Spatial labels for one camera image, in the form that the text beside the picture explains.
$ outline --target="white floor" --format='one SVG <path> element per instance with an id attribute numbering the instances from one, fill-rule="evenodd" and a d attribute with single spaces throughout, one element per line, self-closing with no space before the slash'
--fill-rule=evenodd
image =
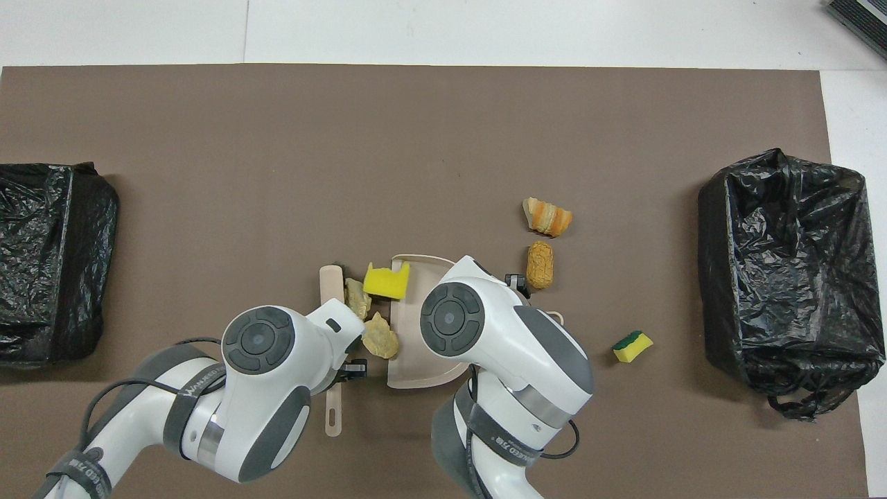
<path id="1" fill-rule="evenodd" d="M 818 69 L 832 160 L 867 175 L 887 261 L 887 60 L 820 0 L 0 0 L 0 66 L 239 62 Z M 887 300 L 884 264 L 880 282 Z M 860 411 L 887 496 L 887 376 Z"/>

